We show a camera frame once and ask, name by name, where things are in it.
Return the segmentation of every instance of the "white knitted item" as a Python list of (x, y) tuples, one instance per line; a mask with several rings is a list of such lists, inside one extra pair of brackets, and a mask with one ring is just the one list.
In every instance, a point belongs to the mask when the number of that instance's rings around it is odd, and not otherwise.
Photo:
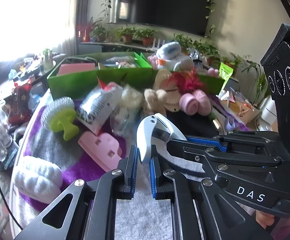
[(50, 204), (60, 193), (60, 168), (48, 161), (25, 156), (14, 168), (12, 180), (24, 195)]

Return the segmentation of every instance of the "hand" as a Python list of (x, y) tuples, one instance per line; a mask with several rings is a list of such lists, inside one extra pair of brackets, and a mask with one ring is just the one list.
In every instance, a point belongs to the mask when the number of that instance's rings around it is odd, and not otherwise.
[(256, 210), (256, 221), (266, 229), (267, 226), (271, 226), (275, 222), (275, 216)]

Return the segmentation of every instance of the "white stuffed animal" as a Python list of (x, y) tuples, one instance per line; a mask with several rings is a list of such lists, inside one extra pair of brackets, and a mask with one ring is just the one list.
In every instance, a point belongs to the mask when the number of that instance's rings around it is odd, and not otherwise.
[(157, 50), (158, 69), (170, 71), (192, 70), (194, 62), (189, 56), (181, 53), (181, 46), (178, 42), (170, 42)]

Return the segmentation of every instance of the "black bracket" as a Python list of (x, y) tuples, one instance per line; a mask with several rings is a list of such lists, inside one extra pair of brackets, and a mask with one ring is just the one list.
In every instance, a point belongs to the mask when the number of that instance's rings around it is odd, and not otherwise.
[(231, 240), (272, 237), (227, 193), (210, 179), (187, 179), (170, 168), (152, 145), (152, 193), (156, 200), (170, 199), (173, 239)]
[(138, 149), (100, 179), (77, 179), (41, 212), (16, 240), (114, 239), (117, 199), (131, 200), (135, 192)]
[(167, 151), (201, 163), (212, 181), (237, 202), (290, 217), (290, 154), (277, 133), (234, 132), (188, 139), (169, 141)]

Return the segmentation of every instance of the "curtain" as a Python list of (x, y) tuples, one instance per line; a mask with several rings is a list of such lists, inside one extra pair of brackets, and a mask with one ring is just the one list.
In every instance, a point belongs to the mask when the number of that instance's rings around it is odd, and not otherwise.
[(87, 5), (88, 5), (88, 0), (78, 0), (77, 19), (76, 19), (77, 26), (86, 25), (90, 20), (90, 19), (87, 19)]
[(44, 48), (74, 55), (77, 0), (0, 0), (0, 60)]

